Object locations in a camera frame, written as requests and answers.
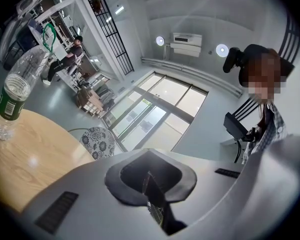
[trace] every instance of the desk surface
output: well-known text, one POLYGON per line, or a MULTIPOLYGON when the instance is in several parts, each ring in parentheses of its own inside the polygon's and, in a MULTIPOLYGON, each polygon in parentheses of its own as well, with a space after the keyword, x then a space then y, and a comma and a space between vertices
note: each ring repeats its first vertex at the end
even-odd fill
POLYGON ((51 183, 94 161, 66 130, 24 109, 12 139, 0 140, 0 201, 21 212, 51 183))

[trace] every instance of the patterned chair cushion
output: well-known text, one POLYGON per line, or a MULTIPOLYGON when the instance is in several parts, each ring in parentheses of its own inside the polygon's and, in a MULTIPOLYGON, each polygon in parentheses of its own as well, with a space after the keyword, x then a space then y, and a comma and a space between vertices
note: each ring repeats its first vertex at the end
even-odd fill
POLYGON ((115 138, 102 127, 92 127, 81 137, 80 143, 96 160, 112 157, 115 153, 115 138))

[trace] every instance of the white sneaker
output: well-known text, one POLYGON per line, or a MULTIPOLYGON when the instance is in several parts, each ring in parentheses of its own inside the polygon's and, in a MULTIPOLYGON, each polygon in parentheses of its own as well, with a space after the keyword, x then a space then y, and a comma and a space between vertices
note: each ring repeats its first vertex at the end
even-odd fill
POLYGON ((43 79, 42 82, 47 86, 51 85, 51 82, 49 82, 48 80, 43 79))

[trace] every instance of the black shirt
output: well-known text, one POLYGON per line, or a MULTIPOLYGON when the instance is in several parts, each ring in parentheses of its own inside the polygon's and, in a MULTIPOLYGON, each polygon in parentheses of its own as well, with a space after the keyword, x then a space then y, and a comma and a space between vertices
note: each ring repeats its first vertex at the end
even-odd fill
POLYGON ((69 50, 69 53, 72 53, 73 56, 70 58, 64 57, 61 62, 64 63, 65 65, 72 65, 76 61, 76 57, 80 56, 82 53, 82 48, 80 46, 72 46, 69 50))

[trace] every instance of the window frame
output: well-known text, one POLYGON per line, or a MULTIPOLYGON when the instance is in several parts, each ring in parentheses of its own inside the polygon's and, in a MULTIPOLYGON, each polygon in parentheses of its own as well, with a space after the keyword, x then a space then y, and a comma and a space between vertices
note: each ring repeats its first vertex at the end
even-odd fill
MULTIPOLYGON (((138 84, 138 86, 135 86, 125 97, 128 97, 129 95, 131 95, 133 92, 136 92, 138 94, 140 94, 141 96, 126 110, 122 113, 121 116, 119 116, 118 119, 116 119, 115 122, 113 122, 111 125, 108 125, 105 119, 102 119, 103 122, 105 123, 105 125, 108 127, 108 130, 113 134, 115 141, 117 142, 117 144, 119 145, 119 147, 124 151, 124 152, 128 152, 128 150, 125 148, 125 146, 122 144, 123 140, 139 125, 139 123, 155 108, 155 107, 159 107, 160 109, 164 110, 166 113, 164 114, 164 116, 154 125, 154 127, 145 135, 145 137, 134 147, 133 150, 137 150, 137 149, 141 149, 143 147, 143 145, 150 139, 150 137, 156 132, 157 129, 159 129, 159 127, 164 123, 164 121, 171 115, 174 114, 176 117, 180 118, 181 120, 185 121, 186 123, 189 124, 189 126, 191 125, 191 123, 193 122, 193 120, 195 119, 195 116, 192 116, 190 114, 188 114, 187 112, 183 111, 181 108, 178 108, 178 104, 181 102, 181 100, 185 97, 185 95, 188 93, 189 90, 194 90, 198 93, 201 93, 203 95, 205 95, 207 97, 208 95, 208 91, 202 90, 196 86, 193 86, 190 83, 186 83, 182 80, 176 79, 174 77, 170 77, 164 74, 160 74, 160 73, 152 73, 151 75, 149 75, 148 77, 146 77, 140 84, 138 84), (149 80, 152 76, 158 76, 161 77, 153 86, 151 86, 148 90, 144 90, 141 89, 140 86, 143 85, 147 80, 149 80), (151 91, 157 86, 159 85, 164 79, 173 81, 175 83, 181 84, 183 86, 187 87, 187 90, 184 92, 184 94, 181 96, 181 98, 177 101, 176 104, 171 104, 168 101, 155 96, 154 94, 151 93, 151 91), (142 112, 139 116, 137 116, 130 124, 129 126, 117 137, 114 132, 113 129, 114 127, 116 127, 132 110, 134 107, 136 107, 139 102, 141 102, 143 99, 151 102, 151 105, 144 111, 142 112)), ((109 113, 111 113, 111 110, 120 103, 120 101, 115 104, 105 115, 104 117, 106 117, 109 113)), ((178 140, 178 142, 174 145, 174 147, 172 148, 172 150, 175 148, 175 146, 179 143, 179 141, 182 139, 182 137, 178 140)))

